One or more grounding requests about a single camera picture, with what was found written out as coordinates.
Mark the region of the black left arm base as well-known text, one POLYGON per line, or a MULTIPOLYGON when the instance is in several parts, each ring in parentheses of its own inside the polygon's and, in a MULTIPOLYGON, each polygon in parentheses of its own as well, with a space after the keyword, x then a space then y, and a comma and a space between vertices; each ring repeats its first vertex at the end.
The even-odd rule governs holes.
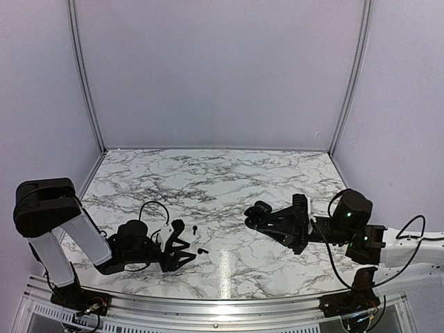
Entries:
POLYGON ((80 315, 105 316, 108 313, 111 296, 107 293, 82 288, 77 275, 75 275, 72 284, 53 288, 50 301, 55 305, 76 310, 80 315))

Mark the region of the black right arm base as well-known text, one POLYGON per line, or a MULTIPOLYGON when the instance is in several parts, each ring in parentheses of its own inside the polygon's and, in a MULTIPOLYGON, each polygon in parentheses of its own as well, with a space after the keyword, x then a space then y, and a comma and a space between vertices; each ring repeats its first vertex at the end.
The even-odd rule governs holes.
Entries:
POLYGON ((361 268, 355 273, 352 288, 341 293, 321 296, 319 309, 324 317, 342 316, 367 309, 376 309, 380 304, 373 287, 377 268, 361 268))

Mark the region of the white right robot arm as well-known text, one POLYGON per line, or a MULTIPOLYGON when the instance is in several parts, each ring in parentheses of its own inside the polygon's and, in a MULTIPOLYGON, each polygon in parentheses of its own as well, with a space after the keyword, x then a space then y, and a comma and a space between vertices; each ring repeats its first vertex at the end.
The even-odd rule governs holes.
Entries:
POLYGON ((334 275, 347 291, 343 304, 357 311, 371 297, 389 293, 443 287, 443 235, 426 232, 422 214, 413 217, 403 228, 396 230, 369 223, 373 204, 353 189, 337 193, 333 199, 336 208, 329 208, 327 216, 316 216, 311 209, 311 198, 295 194, 292 204, 273 210, 263 201, 257 201, 245 211, 245 224, 301 254, 308 244, 322 243, 327 253, 333 246, 343 246, 345 256, 362 267, 349 284, 334 275))

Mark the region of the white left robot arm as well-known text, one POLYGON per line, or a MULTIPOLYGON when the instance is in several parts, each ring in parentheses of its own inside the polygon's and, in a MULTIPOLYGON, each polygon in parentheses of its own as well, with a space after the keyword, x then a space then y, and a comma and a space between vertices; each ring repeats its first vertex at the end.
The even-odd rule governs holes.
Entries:
POLYGON ((60 289, 61 298, 74 309, 87 304, 87 292, 78 286, 74 266, 54 234, 56 229, 62 230, 102 275, 124 272, 129 264, 158 264, 162 272, 174 272, 196 258, 188 251, 189 243, 180 239, 185 229, 180 219, 166 221, 154 239, 141 219, 131 219, 107 235, 84 208, 69 178, 20 183, 12 217, 18 233, 60 289))

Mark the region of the black round puck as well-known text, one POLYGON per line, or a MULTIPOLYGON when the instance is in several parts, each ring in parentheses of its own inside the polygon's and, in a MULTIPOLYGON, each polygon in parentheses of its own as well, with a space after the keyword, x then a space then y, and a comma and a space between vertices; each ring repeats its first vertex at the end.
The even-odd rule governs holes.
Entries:
POLYGON ((245 224, 248 228, 256 229, 259 225, 266 225, 268 216, 272 212, 272 207, 264 201, 256 201, 252 207, 249 207, 244 215, 245 224))

